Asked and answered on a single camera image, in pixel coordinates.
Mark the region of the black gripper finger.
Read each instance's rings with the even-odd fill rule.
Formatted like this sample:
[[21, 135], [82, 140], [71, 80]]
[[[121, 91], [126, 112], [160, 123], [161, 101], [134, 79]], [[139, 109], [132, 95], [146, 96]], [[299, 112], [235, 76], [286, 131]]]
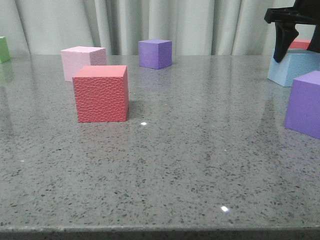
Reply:
[[275, 48], [273, 58], [280, 63], [285, 57], [291, 43], [299, 35], [295, 23], [275, 22]]
[[316, 25], [312, 39], [307, 48], [308, 51], [320, 53], [320, 26]]

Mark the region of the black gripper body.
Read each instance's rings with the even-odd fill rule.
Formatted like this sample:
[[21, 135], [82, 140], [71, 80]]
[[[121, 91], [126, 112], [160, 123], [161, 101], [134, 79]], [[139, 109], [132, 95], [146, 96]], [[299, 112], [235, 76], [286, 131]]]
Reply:
[[264, 20], [270, 24], [293, 23], [302, 25], [320, 24], [319, 0], [296, 0], [291, 7], [268, 8]]

